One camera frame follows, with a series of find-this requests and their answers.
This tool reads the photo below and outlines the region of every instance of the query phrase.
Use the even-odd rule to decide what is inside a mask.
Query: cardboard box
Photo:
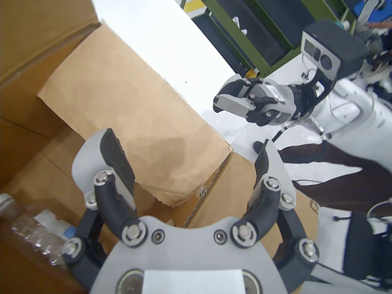
[[[66,126],[38,91],[99,26],[90,0],[1,0],[0,185]]]

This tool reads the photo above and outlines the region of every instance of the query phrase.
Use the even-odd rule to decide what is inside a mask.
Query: clear plastic bottle
[[[72,292],[81,287],[67,271],[61,257],[64,243],[76,230],[40,206],[21,206],[6,193],[0,194],[1,240],[17,249],[44,272],[67,285]]]

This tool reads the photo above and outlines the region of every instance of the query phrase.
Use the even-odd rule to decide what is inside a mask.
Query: dark pants
[[[293,182],[298,190],[317,201],[320,206],[366,214],[373,205],[392,197],[392,175],[381,165],[346,154],[329,143],[326,143],[324,151],[321,150],[322,144],[309,144],[287,147],[279,151],[285,163],[326,161],[362,168],[360,172],[336,177],[317,185],[302,186]],[[372,213],[392,216],[392,205],[381,205]]]

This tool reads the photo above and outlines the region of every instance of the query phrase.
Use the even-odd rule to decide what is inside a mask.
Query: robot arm
[[[173,280],[200,271],[214,279],[217,272],[237,270],[244,293],[246,287],[251,294],[292,292],[308,279],[319,252],[293,210],[295,189],[271,141],[264,143],[255,162],[254,191],[244,216],[197,229],[137,217],[134,174],[124,159],[115,134],[106,129],[85,142],[73,163],[75,182],[90,201],[62,256],[90,293],[151,294],[157,284],[165,288],[160,292],[184,293],[184,285],[178,287]],[[89,183],[81,178],[83,173],[91,178]],[[275,222],[287,246],[271,259],[260,239]],[[119,239],[108,256],[98,242],[103,223]],[[199,286],[199,292],[206,292],[202,282]]]
[[[332,21],[317,21],[302,34],[301,52],[317,66],[306,84],[280,85],[272,80],[231,77],[214,98],[215,112],[228,111],[259,126],[299,121],[311,115],[336,82],[359,70],[367,47]],[[316,85],[323,91],[318,93]]]

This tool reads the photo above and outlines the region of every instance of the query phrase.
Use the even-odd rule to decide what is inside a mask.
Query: gray metal part
[[[101,154],[101,139],[107,129],[101,130],[88,138],[78,151],[72,163],[72,178],[77,187],[83,192],[86,201],[87,196],[94,192],[94,177],[103,170],[112,171],[116,179],[116,189],[128,205],[135,210],[136,205],[133,196],[127,190],[122,180],[113,167],[105,163]]]
[[[297,110],[297,107],[295,106],[294,103],[294,94],[291,91],[290,87],[286,85],[280,85],[275,81],[268,80],[268,79],[265,79],[263,84],[256,84],[252,88],[251,93],[253,93],[255,96],[258,97],[267,96],[270,98],[274,98],[274,95],[266,87],[266,83],[273,85],[279,91],[279,93],[285,98],[284,104],[282,102],[278,102],[277,104],[267,104],[266,106],[263,107],[261,111],[263,113],[269,110],[279,111],[281,113],[280,116],[278,116],[276,119],[272,120],[269,123],[272,126],[278,126],[282,123],[285,123],[287,120],[289,120]]]
[[[237,98],[230,94],[219,94],[217,99],[218,101],[214,104],[219,109],[223,109],[243,118],[247,117],[248,111],[255,109],[255,107],[252,107],[251,102],[246,98]]]
[[[216,224],[198,229],[170,226],[155,217],[141,217],[153,233],[162,229],[164,241],[156,245],[151,237],[138,248],[129,248],[118,242],[105,260],[91,289],[92,294],[115,293],[121,276],[130,269],[141,270],[230,270],[251,272],[262,286],[263,294],[286,294],[280,274],[261,242],[241,249],[228,239],[224,245],[214,241],[218,229],[230,234],[237,217],[226,217]]]
[[[296,191],[294,185],[275,145],[271,140],[267,140],[266,142],[266,153],[268,156],[268,171],[262,176],[262,178],[260,178],[259,183],[255,186],[252,196],[248,202],[249,207],[252,206],[252,204],[259,198],[263,179],[268,177],[276,178],[280,182],[281,193],[290,194],[294,199],[294,203],[296,203]],[[282,201],[279,203],[279,208],[284,211],[290,211],[294,207],[295,204],[287,204]]]
[[[305,42],[307,40],[310,43],[312,43],[314,46],[316,46],[318,49],[320,49],[321,56],[318,61],[313,58],[313,55],[309,55],[305,51]],[[302,32],[301,53],[305,55],[306,58],[309,59],[315,66],[317,66],[317,68],[321,70],[328,79],[334,80],[337,77],[337,72],[339,71],[340,64],[341,64],[339,58],[337,58],[332,52],[330,52],[327,48],[321,45],[316,39],[314,39],[304,31]],[[326,70],[324,67],[322,67],[320,63],[320,59],[323,55],[327,55],[331,59],[332,68],[330,70]]]

